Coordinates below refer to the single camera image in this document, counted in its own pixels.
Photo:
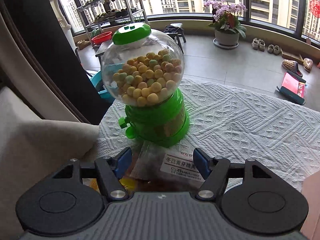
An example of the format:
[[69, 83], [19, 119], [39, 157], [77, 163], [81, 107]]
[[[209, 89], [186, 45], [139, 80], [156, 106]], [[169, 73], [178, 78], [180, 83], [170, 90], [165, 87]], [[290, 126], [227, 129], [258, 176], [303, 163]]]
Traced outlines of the clear bag brown snacks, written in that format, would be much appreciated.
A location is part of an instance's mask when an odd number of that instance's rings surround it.
[[194, 192], [202, 185], [201, 181], [182, 179], [182, 180], [168, 180], [161, 178], [154, 178], [150, 180], [137, 180], [135, 192]]

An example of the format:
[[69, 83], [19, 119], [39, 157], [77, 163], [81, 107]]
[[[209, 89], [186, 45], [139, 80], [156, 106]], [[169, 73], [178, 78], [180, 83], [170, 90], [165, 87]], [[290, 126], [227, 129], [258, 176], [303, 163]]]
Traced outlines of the grey snack bar packet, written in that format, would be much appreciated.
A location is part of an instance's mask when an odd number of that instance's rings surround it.
[[161, 179], [199, 187], [204, 179], [193, 162], [193, 154], [180, 145], [165, 148], [144, 142], [130, 174], [141, 180]]

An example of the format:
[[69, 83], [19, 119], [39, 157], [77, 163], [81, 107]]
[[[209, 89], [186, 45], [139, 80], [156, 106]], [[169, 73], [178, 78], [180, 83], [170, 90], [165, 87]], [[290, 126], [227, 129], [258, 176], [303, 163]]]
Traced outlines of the pink orchid flower pot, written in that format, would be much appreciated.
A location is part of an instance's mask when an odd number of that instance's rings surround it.
[[203, 8], [209, 7], [212, 7], [213, 21], [208, 26], [214, 29], [214, 44], [224, 49], [236, 48], [240, 36], [246, 38], [246, 28], [239, 21], [239, 16], [247, 11], [246, 6], [226, 0], [204, 1]]

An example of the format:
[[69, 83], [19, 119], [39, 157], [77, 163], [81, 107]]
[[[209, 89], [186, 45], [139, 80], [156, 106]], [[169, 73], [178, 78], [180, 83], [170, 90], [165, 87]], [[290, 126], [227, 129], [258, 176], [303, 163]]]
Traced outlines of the right red window decoration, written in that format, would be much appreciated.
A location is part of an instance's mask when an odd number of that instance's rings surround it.
[[309, 3], [309, 9], [315, 18], [320, 18], [320, 1], [311, 0]]

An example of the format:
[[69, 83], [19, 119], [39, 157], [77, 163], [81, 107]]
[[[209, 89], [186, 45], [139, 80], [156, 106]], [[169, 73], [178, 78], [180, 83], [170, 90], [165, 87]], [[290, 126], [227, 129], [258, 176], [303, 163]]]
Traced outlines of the red basin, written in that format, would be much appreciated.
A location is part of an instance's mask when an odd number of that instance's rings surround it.
[[95, 37], [92, 38], [92, 42], [95, 45], [101, 45], [103, 42], [106, 42], [108, 40], [112, 39], [112, 32], [111, 31], [107, 31], [104, 33], [101, 33]]

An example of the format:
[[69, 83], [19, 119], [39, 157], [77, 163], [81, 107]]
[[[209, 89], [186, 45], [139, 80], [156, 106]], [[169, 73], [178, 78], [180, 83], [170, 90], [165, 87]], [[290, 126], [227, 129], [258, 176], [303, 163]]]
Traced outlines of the green gumball machine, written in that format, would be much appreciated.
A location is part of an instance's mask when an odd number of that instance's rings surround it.
[[119, 28], [102, 57], [101, 77], [111, 96], [125, 105], [118, 120], [130, 139], [171, 147], [186, 135], [189, 115], [179, 85], [183, 53], [168, 34], [146, 23]]

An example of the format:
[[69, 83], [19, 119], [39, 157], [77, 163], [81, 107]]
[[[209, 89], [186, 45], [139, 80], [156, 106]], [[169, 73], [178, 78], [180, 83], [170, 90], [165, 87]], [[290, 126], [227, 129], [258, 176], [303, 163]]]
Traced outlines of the beige covered chair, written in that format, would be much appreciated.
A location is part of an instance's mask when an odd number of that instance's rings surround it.
[[18, 198], [72, 158], [82, 158], [99, 128], [80, 122], [35, 72], [1, 22], [1, 239], [16, 239]]

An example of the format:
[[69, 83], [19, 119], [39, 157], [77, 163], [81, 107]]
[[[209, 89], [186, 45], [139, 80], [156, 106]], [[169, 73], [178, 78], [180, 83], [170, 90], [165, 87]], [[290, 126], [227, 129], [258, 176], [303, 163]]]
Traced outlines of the black stool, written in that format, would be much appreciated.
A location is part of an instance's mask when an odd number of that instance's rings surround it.
[[181, 52], [184, 53], [180, 38], [182, 38], [184, 43], [186, 43], [187, 41], [182, 26], [182, 23], [172, 23], [165, 27], [164, 33], [170, 36], [174, 41], [176, 41]]

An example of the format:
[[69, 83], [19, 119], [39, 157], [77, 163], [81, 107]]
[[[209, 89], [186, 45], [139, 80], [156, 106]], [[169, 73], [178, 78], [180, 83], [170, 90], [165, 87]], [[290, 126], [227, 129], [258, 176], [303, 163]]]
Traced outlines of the pink cardboard box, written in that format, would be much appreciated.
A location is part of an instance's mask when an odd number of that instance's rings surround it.
[[302, 194], [308, 201], [309, 211], [300, 231], [308, 239], [320, 240], [320, 171], [303, 181]]

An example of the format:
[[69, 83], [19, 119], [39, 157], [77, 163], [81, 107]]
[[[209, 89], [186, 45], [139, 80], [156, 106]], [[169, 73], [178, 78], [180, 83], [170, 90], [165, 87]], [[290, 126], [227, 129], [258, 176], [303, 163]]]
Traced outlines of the metal shelf rack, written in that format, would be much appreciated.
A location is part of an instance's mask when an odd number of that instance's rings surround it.
[[145, 0], [79, 0], [77, 13], [93, 48], [99, 44], [93, 38], [103, 33], [106, 26], [145, 22], [148, 17]]

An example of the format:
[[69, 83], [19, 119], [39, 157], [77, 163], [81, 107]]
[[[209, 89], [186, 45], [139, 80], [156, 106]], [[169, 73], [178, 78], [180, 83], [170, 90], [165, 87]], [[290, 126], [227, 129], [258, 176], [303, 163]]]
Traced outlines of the red yellow candy bag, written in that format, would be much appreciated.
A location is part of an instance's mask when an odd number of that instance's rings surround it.
[[124, 176], [121, 179], [117, 179], [115, 176], [109, 176], [106, 179], [85, 179], [85, 185], [98, 193], [102, 191], [102, 194], [107, 192], [110, 194], [113, 190], [122, 190], [126, 191], [127, 194], [131, 194], [138, 189], [138, 181], [128, 176]]

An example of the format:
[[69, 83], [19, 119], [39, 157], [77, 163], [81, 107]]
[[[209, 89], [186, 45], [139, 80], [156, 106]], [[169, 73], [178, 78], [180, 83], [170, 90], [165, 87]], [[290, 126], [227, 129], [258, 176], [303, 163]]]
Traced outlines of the brown slipper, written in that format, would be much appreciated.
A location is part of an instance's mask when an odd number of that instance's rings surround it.
[[303, 77], [303, 74], [299, 70], [298, 62], [292, 61], [292, 60], [284, 60], [281, 65], [286, 70], [293, 72], [294, 74], [298, 75], [299, 77]]

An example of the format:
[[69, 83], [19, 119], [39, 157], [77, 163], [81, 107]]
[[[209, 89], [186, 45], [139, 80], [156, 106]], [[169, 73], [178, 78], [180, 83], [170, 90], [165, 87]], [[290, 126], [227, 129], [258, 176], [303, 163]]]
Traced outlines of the white textured tablecloth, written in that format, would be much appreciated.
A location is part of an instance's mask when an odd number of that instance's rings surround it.
[[[319, 171], [319, 113], [265, 94], [216, 83], [185, 79], [180, 84], [190, 126], [176, 145], [193, 153], [233, 163], [252, 158], [300, 190]], [[118, 120], [124, 105], [115, 101], [99, 125], [99, 135], [85, 160], [115, 156], [130, 147], [139, 156], [146, 141], [129, 139]]]

